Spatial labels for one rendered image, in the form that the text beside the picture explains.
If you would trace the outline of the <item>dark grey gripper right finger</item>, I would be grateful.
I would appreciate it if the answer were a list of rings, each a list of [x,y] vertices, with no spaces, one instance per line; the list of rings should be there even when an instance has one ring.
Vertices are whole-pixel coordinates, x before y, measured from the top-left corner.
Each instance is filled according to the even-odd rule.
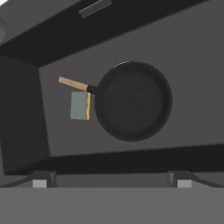
[[[199,178],[189,171],[169,171],[168,186],[176,188],[194,188],[196,186],[222,188],[222,185]]]

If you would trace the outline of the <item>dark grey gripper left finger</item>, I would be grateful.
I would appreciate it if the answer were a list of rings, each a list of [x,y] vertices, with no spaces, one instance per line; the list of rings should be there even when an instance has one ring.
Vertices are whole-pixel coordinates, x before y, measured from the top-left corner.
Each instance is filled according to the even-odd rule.
[[[32,188],[51,188],[57,187],[57,172],[56,171],[35,171],[29,176],[3,185],[3,188],[22,186],[26,183],[31,183]]]

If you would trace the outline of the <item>grey and yellow sponge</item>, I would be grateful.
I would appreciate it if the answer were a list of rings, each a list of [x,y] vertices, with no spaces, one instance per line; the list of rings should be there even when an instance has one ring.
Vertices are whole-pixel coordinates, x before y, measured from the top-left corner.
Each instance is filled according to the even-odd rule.
[[[72,92],[70,117],[74,120],[90,119],[91,94],[88,92]]]

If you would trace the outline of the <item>dark grey drawer front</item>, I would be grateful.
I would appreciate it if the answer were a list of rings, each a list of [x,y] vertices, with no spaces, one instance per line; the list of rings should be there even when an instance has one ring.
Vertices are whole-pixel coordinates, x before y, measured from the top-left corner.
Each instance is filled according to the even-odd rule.
[[[105,0],[111,4],[83,17],[97,1],[80,0],[33,26],[0,45],[0,56],[42,67],[208,0]]]

